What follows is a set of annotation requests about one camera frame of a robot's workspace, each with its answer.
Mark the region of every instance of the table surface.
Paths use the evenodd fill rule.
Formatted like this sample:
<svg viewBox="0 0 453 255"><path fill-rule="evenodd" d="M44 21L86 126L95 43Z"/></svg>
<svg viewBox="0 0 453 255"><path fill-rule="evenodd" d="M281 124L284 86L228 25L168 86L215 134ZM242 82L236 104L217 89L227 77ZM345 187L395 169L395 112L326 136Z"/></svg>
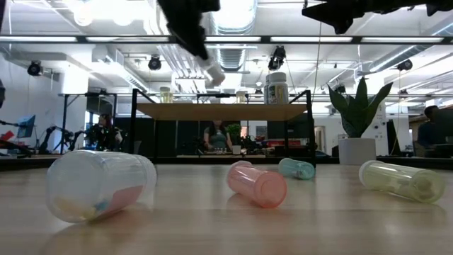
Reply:
<svg viewBox="0 0 453 255"><path fill-rule="evenodd" d="M453 254L453 172L422 204L366 190L357 167L319 165L265 210L228 188L228 166L157 169L154 198L90 225L50 214L45 169L0 173L1 254Z"/></svg>
<svg viewBox="0 0 453 255"><path fill-rule="evenodd" d="M291 120L305 104L138 103L137 109L156 120Z"/></svg>

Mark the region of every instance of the teal plastic bottle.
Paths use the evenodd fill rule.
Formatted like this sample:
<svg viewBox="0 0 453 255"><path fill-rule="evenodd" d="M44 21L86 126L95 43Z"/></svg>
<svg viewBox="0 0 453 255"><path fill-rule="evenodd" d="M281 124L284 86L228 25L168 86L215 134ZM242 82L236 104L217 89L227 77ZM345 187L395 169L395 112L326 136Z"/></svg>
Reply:
<svg viewBox="0 0 453 255"><path fill-rule="evenodd" d="M278 164L278 172L283 176L291 176L301 180L311 180L316 170L310 163L293 159L282 159Z"/></svg>

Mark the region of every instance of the snake plant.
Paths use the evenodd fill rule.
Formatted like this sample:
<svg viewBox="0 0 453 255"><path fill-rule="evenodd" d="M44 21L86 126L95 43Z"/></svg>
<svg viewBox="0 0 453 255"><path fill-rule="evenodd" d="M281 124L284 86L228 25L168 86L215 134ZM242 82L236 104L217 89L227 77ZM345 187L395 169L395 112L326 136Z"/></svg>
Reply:
<svg viewBox="0 0 453 255"><path fill-rule="evenodd" d="M343 129L349 138L360 138L376 115L379 104L389 95L393 83L383 86L379 92L368 97L365 78L359 82L355 98L347 95L346 98L338 92L328 88L333 107L341 114Z"/></svg>

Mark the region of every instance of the plastic bottle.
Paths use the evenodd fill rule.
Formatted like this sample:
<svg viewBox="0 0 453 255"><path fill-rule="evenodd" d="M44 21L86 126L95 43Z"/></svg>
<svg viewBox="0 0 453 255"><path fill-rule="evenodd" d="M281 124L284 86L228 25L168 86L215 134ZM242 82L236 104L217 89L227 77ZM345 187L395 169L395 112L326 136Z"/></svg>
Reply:
<svg viewBox="0 0 453 255"><path fill-rule="evenodd" d="M59 219L85 222L118 212L155 185L156 169L143 156L78 150L47 171L46 202Z"/></svg>
<svg viewBox="0 0 453 255"><path fill-rule="evenodd" d="M269 74L269 99L270 104L289 103L288 85L286 84L286 74L284 72L275 72Z"/></svg>
<svg viewBox="0 0 453 255"><path fill-rule="evenodd" d="M279 173L264 171L250 162L231 165L228 186L263 208L276 208L286 197L286 181Z"/></svg>
<svg viewBox="0 0 453 255"><path fill-rule="evenodd" d="M434 171L375 160L365 162L360 167L359 177L367 188L390 192L422 203L437 201L445 191L445 180Z"/></svg>
<svg viewBox="0 0 453 255"><path fill-rule="evenodd" d="M282 159L278 164L278 172L283 176L310 180L314 177L316 170L310 163L286 158Z"/></svg>
<svg viewBox="0 0 453 255"><path fill-rule="evenodd" d="M173 103L173 93L171 89L167 86L162 86L161 91L161 103Z"/></svg>

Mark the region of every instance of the shelf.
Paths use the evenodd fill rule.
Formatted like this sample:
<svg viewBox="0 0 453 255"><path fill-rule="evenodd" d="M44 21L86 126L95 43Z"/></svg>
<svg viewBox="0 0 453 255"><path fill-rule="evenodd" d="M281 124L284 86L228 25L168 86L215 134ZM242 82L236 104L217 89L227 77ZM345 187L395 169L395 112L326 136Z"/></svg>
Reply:
<svg viewBox="0 0 453 255"><path fill-rule="evenodd" d="M306 111L304 104L138 103L137 110L157 120L291 120Z"/></svg>

